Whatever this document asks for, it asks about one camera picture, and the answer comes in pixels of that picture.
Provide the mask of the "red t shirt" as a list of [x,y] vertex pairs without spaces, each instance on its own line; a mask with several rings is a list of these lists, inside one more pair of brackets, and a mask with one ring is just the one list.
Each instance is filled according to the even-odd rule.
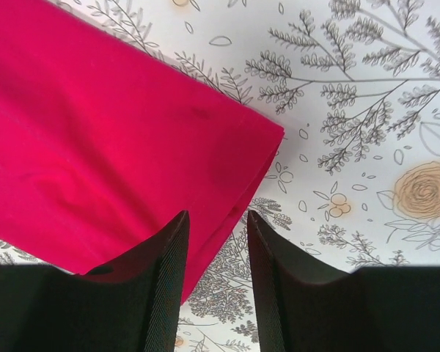
[[49,1],[0,1],[0,239],[84,274],[191,219],[188,298],[284,130]]

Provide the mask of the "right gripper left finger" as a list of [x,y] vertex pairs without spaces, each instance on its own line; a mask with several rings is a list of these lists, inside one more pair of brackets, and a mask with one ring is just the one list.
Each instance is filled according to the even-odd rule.
[[173,351],[190,218],[85,275],[0,265],[0,351]]

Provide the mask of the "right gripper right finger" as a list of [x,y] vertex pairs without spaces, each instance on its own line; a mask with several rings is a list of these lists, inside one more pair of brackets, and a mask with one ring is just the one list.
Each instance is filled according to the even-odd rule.
[[440,266],[336,269],[247,219],[262,351],[440,351]]

